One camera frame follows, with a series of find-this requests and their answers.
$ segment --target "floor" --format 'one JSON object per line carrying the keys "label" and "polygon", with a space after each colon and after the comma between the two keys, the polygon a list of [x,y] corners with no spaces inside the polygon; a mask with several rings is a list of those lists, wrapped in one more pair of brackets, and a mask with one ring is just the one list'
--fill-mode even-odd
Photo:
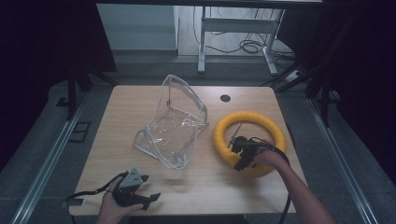
{"label": "floor", "polygon": [[[185,9],[180,12],[181,15],[193,14],[193,7]],[[241,10],[232,13],[245,17],[250,12]],[[216,14],[229,15],[225,8],[212,8],[212,16]],[[193,30],[191,23],[182,18],[192,21],[191,16],[180,17],[180,32],[182,27],[189,31],[180,34],[178,56],[115,55],[119,72],[109,75],[125,85],[161,85],[168,74],[180,76],[192,86],[259,86],[273,78],[260,53],[250,55],[242,51],[231,55],[208,50],[210,57],[206,61],[205,74],[198,74],[198,48],[190,44],[196,43]],[[226,35],[214,35],[213,40],[208,38],[206,43],[229,50],[246,37],[229,35],[227,40],[220,40],[224,45],[217,45],[215,40]],[[182,41],[187,39],[189,44],[183,45]],[[287,47],[278,44],[279,50],[287,50]],[[284,61],[277,68],[282,70],[288,64],[289,61]],[[64,197],[75,192],[112,91],[112,87],[100,78],[91,78],[94,83],[92,91],[78,92],[79,112],[75,123],[64,119],[67,107],[57,106],[61,98],[67,97],[66,84],[59,83],[50,90],[42,115],[0,174],[0,223],[72,223],[61,204]],[[319,196],[339,223],[396,223],[395,186],[359,137],[347,126],[335,105],[331,105],[329,110],[331,127],[322,127],[318,119],[318,100],[306,99],[305,87],[306,83],[301,83],[288,91],[278,92],[276,99],[289,126],[308,187]],[[81,135],[73,133],[74,125],[79,122],[91,124],[84,141],[80,142]],[[64,134],[67,128],[71,129],[69,135]],[[46,158],[51,155],[56,160],[48,164]],[[275,223],[278,219],[279,214],[250,214],[234,221],[259,224]],[[96,217],[76,217],[77,223],[94,223],[95,220]],[[185,217],[160,220],[161,223],[193,221]],[[206,223],[210,221],[230,223],[230,217],[204,220]],[[131,222],[129,218],[122,221]],[[159,222],[158,218],[140,220],[140,223],[156,222]],[[288,214],[285,223],[300,221],[295,214]]]}

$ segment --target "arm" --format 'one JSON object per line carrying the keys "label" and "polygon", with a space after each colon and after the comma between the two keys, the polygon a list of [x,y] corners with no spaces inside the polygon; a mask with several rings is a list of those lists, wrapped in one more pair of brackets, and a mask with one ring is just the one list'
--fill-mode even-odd
{"label": "arm", "polygon": [[271,165],[279,172],[302,223],[335,223],[332,215],[318,197],[279,154],[266,149],[256,156],[250,166],[254,164]]}
{"label": "arm", "polygon": [[108,189],[108,192],[105,193],[102,200],[102,205],[99,211],[99,217],[96,221],[97,224],[117,224],[121,221],[121,219],[125,216],[130,215],[132,212],[137,211],[143,208],[143,204],[134,204],[129,207],[121,207],[116,201],[114,201],[113,195],[111,192],[122,180],[121,177],[116,179]]}

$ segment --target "wall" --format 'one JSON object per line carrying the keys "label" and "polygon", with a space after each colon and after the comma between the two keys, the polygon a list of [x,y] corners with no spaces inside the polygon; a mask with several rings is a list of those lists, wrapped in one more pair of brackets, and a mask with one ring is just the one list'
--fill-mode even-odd
{"label": "wall", "polygon": [[177,49],[178,8],[97,4],[112,50]]}

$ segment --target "gray floor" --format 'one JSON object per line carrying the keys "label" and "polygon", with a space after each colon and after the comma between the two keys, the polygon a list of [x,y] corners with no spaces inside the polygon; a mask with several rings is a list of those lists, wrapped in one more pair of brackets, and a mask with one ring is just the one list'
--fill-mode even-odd
{"label": "gray floor", "polygon": [[[185,79],[190,85],[208,86],[259,86],[270,80],[264,58],[259,56],[208,56],[204,74],[197,72],[196,54],[190,56],[172,55],[128,55],[116,54],[117,74],[108,74],[120,84],[161,85],[169,75]],[[67,142],[62,155],[49,173],[42,191],[37,193],[38,201],[31,203],[24,219],[28,223],[72,223],[66,209],[61,207],[64,197],[74,193],[87,156],[100,125],[101,118],[112,87],[103,80],[91,76],[92,91],[78,92],[82,105],[78,122],[90,122],[85,141]],[[304,97],[306,83],[286,92],[276,94],[282,114],[293,137],[297,155],[303,167],[308,186],[319,196],[339,223],[365,223],[354,197],[340,171],[332,149],[326,142],[318,124],[317,115]],[[33,182],[49,152],[67,124],[67,107],[57,106],[60,98],[67,98],[65,82],[55,85],[49,92],[49,101],[32,131],[0,174],[0,223],[9,223],[19,211],[25,196],[32,189]],[[361,188],[373,210],[377,223],[396,223],[396,188],[365,147],[337,112],[335,105],[329,110],[330,131],[344,156],[348,168]],[[79,140],[77,133],[69,140]],[[279,214],[248,215],[250,224],[278,222]],[[96,217],[76,217],[77,223],[94,223]],[[122,223],[131,220],[125,218]],[[139,223],[242,223],[238,218],[200,219],[195,217],[172,217],[139,220]],[[285,223],[300,223],[295,214],[288,214]]]}

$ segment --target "black circular object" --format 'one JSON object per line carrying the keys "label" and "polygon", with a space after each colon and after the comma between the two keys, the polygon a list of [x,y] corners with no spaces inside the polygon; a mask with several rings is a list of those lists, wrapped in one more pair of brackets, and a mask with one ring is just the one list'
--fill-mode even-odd
{"label": "black circular object", "polygon": [[229,95],[221,95],[220,100],[222,102],[229,102],[229,101],[231,101],[231,97]]}

